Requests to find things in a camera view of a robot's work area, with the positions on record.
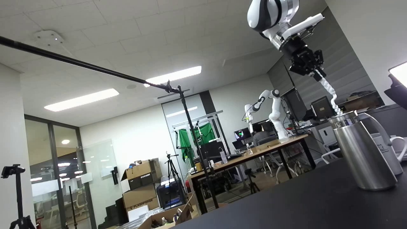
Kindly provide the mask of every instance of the stainless steel pitcher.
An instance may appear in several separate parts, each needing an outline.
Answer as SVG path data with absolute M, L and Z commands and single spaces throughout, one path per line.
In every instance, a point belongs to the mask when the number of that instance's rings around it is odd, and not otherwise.
M 383 190 L 393 187 L 397 179 L 374 143 L 362 119 L 371 118 L 382 136 L 388 136 L 383 126 L 370 115 L 356 111 L 329 119 L 342 154 L 359 188 Z

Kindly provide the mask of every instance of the ceiling light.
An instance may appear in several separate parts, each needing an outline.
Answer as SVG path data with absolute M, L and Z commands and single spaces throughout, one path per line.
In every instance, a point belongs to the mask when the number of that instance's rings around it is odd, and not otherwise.
M 58 167 L 65 167 L 65 166 L 69 166 L 71 163 L 59 163 Z
M 404 86 L 407 87 L 407 62 L 399 64 L 391 69 L 389 72 L 402 83 Z
M 37 177 L 37 178 L 30 179 L 31 182 L 40 181 L 40 180 L 42 180 L 42 177 Z
M 192 111 L 192 110 L 196 110 L 196 109 L 198 109 L 198 107 L 194 106 L 194 107 L 188 108 L 188 111 Z M 167 114 L 165 117 L 169 118 L 169 117 L 172 117 L 172 116 L 175 116 L 175 115 L 180 115 L 180 114 L 183 114 L 183 113 L 185 113 L 185 110 L 180 110 L 180 111 L 177 111 L 175 113 Z
M 182 78 L 185 78 L 185 77 L 200 74 L 201 71 L 202 71 L 202 67 L 197 66 L 197 67 L 177 71 L 177 72 L 174 72 L 174 73 L 169 73 L 169 74 L 157 76 L 157 77 L 154 77 L 154 78 L 150 78 L 150 79 L 147 79 L 146 81 L 149 82 L 149 83 L 153 83 L 153 84 L 163 84 L 163 83 L 166 83 L 167 81 L 174 81 L 174 80 L 177 80 L 177 79 L 182 79 Z
M 92 102 L 96 102 L 102 99 L 107 99 L 113 96 L 118 95 L 119 93 L 111 88 L 111 89 L 107 89 L 107 90 L 103 90 L 103 91 L 99 91 L 96 93 L 92 93 L 89 95 L 84 95 L 78 98 L 74 98 L 74 99 L 69 99 L 69 100 L 65 100 L 59 103 L 54 103 L 48 106 L 45 106 L 44 108 L 47 110 L 51 110 L 51 111 L 61 111 L 61 110 L 65 110 L 65 109 L 69 109 L 69 108 L 73 108 L 73 107 L 77 107 L 77 106 L 81 106 L 84 104 L 88 104 L 88 103 L 92 103 Z

